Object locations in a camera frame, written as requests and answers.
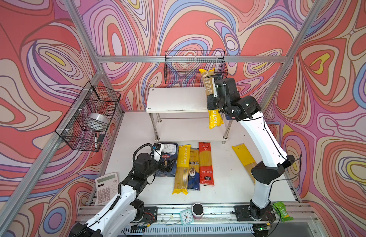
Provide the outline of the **dark blue Barilla pasta box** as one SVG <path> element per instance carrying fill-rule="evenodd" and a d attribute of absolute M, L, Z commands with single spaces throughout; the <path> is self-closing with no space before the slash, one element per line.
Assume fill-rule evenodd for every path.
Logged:
<path fill-rule="evenodd" d="M 157 171 L 157 177 L 175 177 L 177 169 L 177 158 L 178 158 L 178 144 L 177 143 L 161 143 L 163 148 L 160 151 L 161 160 L 164 164 L 170 165 L 170 172 Z"/>

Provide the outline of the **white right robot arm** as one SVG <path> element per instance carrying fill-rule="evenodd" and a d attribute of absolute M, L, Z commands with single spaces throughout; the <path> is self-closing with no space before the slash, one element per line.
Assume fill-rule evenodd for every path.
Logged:
<path fill-rule="evenodd" d="M 250 217 L 261 220 L 271 207 L 269 197 L 273 180 L 279 178 L 296 160 L 278 144 L 254 97 L 240 97 L 233 78 L 224 79 L 221 74 L 208 78 L 211 80 L 213 92 L 207 96 L 207 108 L 218 110 L 239 122 L 262 157 L 262 161 L 251 170 L 256 181 L 249 205 Z"/>

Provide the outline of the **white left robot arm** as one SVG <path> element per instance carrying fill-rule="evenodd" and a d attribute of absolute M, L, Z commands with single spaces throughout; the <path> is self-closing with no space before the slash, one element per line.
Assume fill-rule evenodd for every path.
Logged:
<path fill-rule="evenodd" d="M 133 157 L 133 167 L 118 185 L 118 193 L 101 211 L 84 224 L 77 223 L 70 230 L 70 237 L 116 237 L 133 221 L 142 219 L 144 202 L 139 194 L 148 184 L 147 179 L 156 172 L 171 172 L 176 159 L 155 160 L 157 152 L 141 153 Z"/>

